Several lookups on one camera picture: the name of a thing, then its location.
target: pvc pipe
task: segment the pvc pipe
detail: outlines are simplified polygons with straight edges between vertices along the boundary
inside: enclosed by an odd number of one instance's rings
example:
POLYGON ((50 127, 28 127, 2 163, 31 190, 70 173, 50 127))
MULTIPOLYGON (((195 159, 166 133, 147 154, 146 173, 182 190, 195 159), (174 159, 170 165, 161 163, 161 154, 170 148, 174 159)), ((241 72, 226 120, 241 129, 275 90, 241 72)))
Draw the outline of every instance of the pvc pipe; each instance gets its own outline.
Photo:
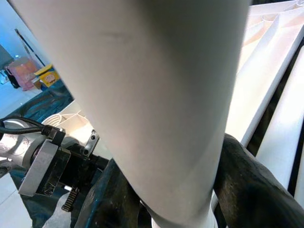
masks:
POLYGON ((250 1, 11 2, 156 223, 212 226, 250 1))

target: machine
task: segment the machine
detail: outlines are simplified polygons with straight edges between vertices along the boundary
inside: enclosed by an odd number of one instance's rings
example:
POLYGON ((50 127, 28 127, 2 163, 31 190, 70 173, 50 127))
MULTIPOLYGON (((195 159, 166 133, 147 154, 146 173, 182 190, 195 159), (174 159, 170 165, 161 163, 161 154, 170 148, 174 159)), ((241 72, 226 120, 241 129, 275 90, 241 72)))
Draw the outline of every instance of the machine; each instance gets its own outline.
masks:
POLYGON ((77 228, 213 228, 213 189, 231 228, 304 226, 303 209, 224 134, 250 1, 10 3, 114 158, 105 167, 90 153, 94 135, 81 147, 63 130, 3 120, 2 154, 28 169, 20 193, 67 185, 71 210, 86 189, 77 228))

